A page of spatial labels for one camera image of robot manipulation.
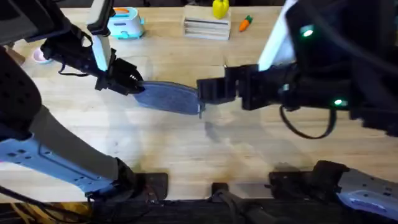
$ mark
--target black cable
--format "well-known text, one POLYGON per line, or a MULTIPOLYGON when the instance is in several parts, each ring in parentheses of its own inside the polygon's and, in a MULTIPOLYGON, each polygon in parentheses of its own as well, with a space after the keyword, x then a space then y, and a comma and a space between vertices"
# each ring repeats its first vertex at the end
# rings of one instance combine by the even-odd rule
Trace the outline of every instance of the black cable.
POLYGON ((3 212, 3 213, 0 213, 0 217, 3 216, 3 215, 9 215, 9 214, 13 214, 13 213, 17 213, 17 212, 14 211, 14 210, 8 211, 8 212, 3 212))
POLYGON ((10 220, 20 220, 22 219, 21 217, 11 217, 11 218, 1 218, 0 222, 8 222, 11 223, 10 220))
POLYGON ((118 203, 115 205, 112 215, 111 215, 111 222, 114 221, 114 219, 117 217, 119 211, 121 210, 121 203, 118 203))
POLYGON ((58 207, 55 207, 53 205, 49 205, 47 203, 40 202, 38 200, 32 199, 30 197, 26 197, 25 195, 21 195, 21 194, 19 194, 17 192, 9 190, 9 189, 1 186, 1 185, 0 185, 0 194, 7 195, 8 197, 12 197, 12 198, 14 198, 16 200, 20 200, 21 202, 25 202, 25 203, 28 203, 28 204, 31 204, 31 205, 35 205, 35 206, 39 207, 48 216, 50 216, 50 217, 54 218, 54 220, 56 220, 58 222, 62 222, 62 223, 74 223, 74 224, 82 223, 82 222, 84 222, 84 223, 85 222, 92 222, 92 223, 100 223, 100 224, 131 223, 131 222, 138 221, 138 219, 142 218, 144 215, 146 215, 146 214, 148 214, 149 212, 152 211, 152 209, 148 209, 144 213, 142 213, 139 216, 134 217, 134 218, 132 218, 130 220, 124 220, 124 221, 120 221, 120 222, 107 222, 107 221, 97 220, 95 218, 79 214, 77 212, 69 211, 69 210, 66 210, 66 209, 63 209, 63 208, 58 208, 58 207), (78 218, 79 220, 82 220, 82 221, 69 222, 69 221, 61 220, 61 219, 59 219, 57 217, 54 217, 48 210, 59 212, 59 213, 62 213, 62 214, 68 215, 68 216, 72 216, 72 217, 78 218))
POLYGON ((87 197, 87 206, 88 206, 88 211, 90 214, 93 213, 93 202, 91 201, 91 197, 87 197))
POLYGON ((314 8, 311 0, 300 0, 299 3, 304 8, 307 16, 309 16, 313 23, 319 27, 324 33, 325 37, 329 38, 333 41, 337 46, 340 46, 342 49, 346 50, 353 56, 364 60, 367 63, 373 64, 378 68, 381 68, 385 72, 390 74, 394 74, 395 77, 398 75, 398 67, 386 62, 380 57, 375 56, 371 52, 368 52, 366 49, 358 46, 354 42, 347 40, 342 35, 340 35, 334 28, 332 28, 324 18, 319 14, 319 12, 314 8))
POLYGON ((282 121, 285 123, 285 125, 287 126, 287 128, 289 128, 294 134, 300 136, 301 138, 305 138, 305 139, 322 139, 327 137, 330 133, 333 132, 335 126, 336 126, 336 120, 337 120, 337 112, 335 109, 330 109, 329 110, 329 122, 328 122, 328 127, 326 128, 326 131, 317 137, 313 137, 313 136, 309 136, 307 134, 304 134, 303 132, 297 130, 293 124, 289 121, 289 119, 287 119, 286 115, 285 115, 285 111, 284 111, 284 106, 280 106, 279 107, 279 114, 280 117, 282 118, 282 121))
POLYGON ((229 207, 229 212, 231 213, 231 218, 232 218, 232 224, 238 224, 239 223, 239 217, 238 217, 238 211, 236 209, 235 203, 230 200, 228 197, 224 196, 223 194, 218 195, 222 201, 224 201, 228 207, 229 207))
MULTIPOLYGON (((81 34, 83 35, 83 37, 86 37, 86 39, 90 42, 90 46, 86 47, 86 48, 91 48, 93 46, 93 39, 90 37, 90 35, 86 34, 85 32, 81 32, 81 34)), ((66 63, 65 63, 65 59, 62 56, 62 67, 61 69, 58 71, 58 74, 60 75, 66 75, 66 76, 76 76, 76 77, 87 77, 89 74, 87 73, 82 73, 82 74, 77 74, 77 73, 63 73, 64 69, 66 67, 66 63)))

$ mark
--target wooden table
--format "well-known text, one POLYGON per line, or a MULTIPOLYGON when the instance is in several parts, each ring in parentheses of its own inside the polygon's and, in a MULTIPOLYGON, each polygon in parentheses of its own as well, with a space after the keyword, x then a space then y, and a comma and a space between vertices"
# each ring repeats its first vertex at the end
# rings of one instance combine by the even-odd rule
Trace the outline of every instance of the wooden table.
MULTIPOLYGON (((87 9, 63 11, 86 30, 87 9)), ((195 86, 197 78, 223 76, 224 61, 229 66, 256 63, 280 7, 232 8, 229 41, 182 37, 182 12, 182 8, 139 9, 146 20, 146 36, 111 38, 117 56, 137 65, 145 79, 195 86), (238 25, 248 14, 253 23, 239 33, 238 25)), ((236 100, 208 106, 203 119, 149 110, 133 97, 94 90, 94 77, 64 77, 57 74, 59 63, 36 64, 30 55, 41 43, 20 41, 16 50, 29 58, 23 68, 41 91, 44 105, 69 130, 135 171, 169 173, 169 199, 206 198, 212 182, 267 182, 272 170, 308 170, 320 159, 398 181, 398 139, 363 129, 346 113, 339 113, 330 137, 311 141, 291 133, 276 106, 243 111, 236 100)), ((302 131, 319 134, 325 130, 328 112, 303 109, 289 117, 302 131)), ((0 164, 0 184, 43 201, 85 199, 73 185, 5 162, 0 164)), ((0 201, 10 199, 0 196, 0 201)))

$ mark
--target orange carrot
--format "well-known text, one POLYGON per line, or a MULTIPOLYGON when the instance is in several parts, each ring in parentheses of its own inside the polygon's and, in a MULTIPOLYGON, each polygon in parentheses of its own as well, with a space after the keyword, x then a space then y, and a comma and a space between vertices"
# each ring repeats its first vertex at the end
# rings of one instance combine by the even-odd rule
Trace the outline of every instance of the orange carrot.
POLYGON ((239 25, 239 32, 245 31, 249 27, 252 20, 253 18, 246 16, 246 18, 241 22, 241 25, 239 25))

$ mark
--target yellow object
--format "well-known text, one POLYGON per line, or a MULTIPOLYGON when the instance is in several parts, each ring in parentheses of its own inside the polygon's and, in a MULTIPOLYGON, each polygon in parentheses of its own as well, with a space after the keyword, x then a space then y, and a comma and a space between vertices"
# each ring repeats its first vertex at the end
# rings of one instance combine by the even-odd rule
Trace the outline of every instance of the yellow object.
POLYGON ((226 15, 229 8, 228 0, 214 0, 213 1, 213 15, 217 19, 221 19, 226 15))
MULTIPOLYGON (((53 206, 56 206, 58 208, 63 208, 66 210, 70 210, 73 212, 77 212, 82 215, 90 216, 91 210, 88 206, 87 203, 82 203, 82 202, 64 202, 64 203, 52 203, 53 206)), ((49 217, 47 214, 45 214, 43 211, 41 211, 40 208, 34 206, 34 205, 29 205, 27 203, 18 203, 18 206, 14 203, 11 204, 12 208, 19 214, 19 216, 25 221, 25 224, 32 224, 35 223, 34 220, 41 224, 54 224, 54 220, 49 217)), ((76 220, 72 220, 69 217, 65 217, 61 213, 49 212, 61 219, 65 220, 67 222, 73 222, 76 220)))

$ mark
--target stack of wooden slats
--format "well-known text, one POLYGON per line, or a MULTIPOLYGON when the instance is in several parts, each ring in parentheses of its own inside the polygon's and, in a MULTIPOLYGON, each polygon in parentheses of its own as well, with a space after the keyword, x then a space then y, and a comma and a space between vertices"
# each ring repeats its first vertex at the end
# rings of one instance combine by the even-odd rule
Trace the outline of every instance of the stack of wooden slats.
POLYGON ((231 10, 222 19, 213 16, 211 7, 185 6, 183 33, 185 37, 228 40, 231 10))

